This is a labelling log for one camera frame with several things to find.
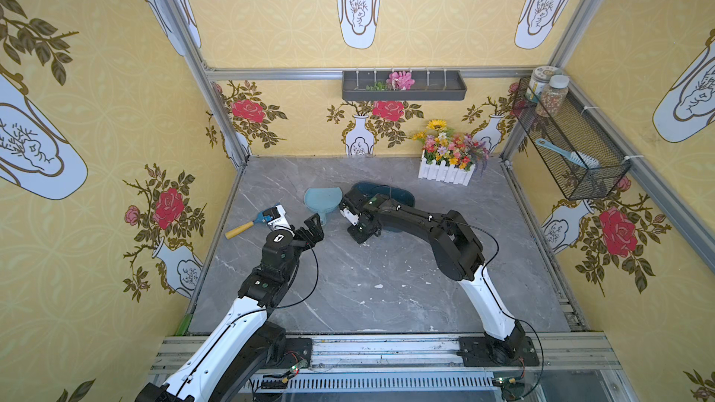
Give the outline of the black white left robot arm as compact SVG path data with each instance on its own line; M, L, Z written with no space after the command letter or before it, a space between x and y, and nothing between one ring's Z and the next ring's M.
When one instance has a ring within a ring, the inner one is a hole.
M283 298L294 283L301 256L324 239L313 214L301 227L275 221L258 266L244 280L221 323L162 385L145 385L138 401L230 401L260 368L283 361L286 331L268 318L292 307Z

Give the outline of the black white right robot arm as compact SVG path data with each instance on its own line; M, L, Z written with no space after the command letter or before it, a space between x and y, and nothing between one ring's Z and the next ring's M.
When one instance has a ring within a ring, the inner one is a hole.
M430 245L439 271L457 282L477 311L484 338L462 345L465 363L489 360L503 367L538 366L542 348L527 336L525 321L513 316L487 271L483 245L461 213L419 210L414 199L398 199L385 186L352 188L338 206L350 222L348 234L359 244L385 230L404 232Z

